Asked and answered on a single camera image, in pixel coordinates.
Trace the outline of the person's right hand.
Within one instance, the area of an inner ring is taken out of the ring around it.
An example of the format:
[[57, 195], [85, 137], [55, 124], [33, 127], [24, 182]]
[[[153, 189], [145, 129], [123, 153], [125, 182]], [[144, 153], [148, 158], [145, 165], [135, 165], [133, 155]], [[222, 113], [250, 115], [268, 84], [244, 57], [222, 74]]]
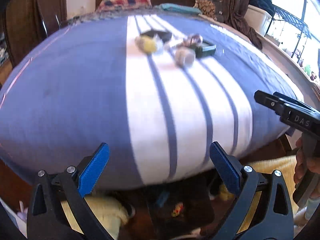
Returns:
[[299, 150], [296, 153], [297, 163], [293, 179], [295, 184], [299, 184], [305, 175], [306, 168], [313, 173], [319, 174], [319, 158], [307, 158], [305, 156], [302, 148], [302, 138], [296, 141], [296, 147], [299, 148]]

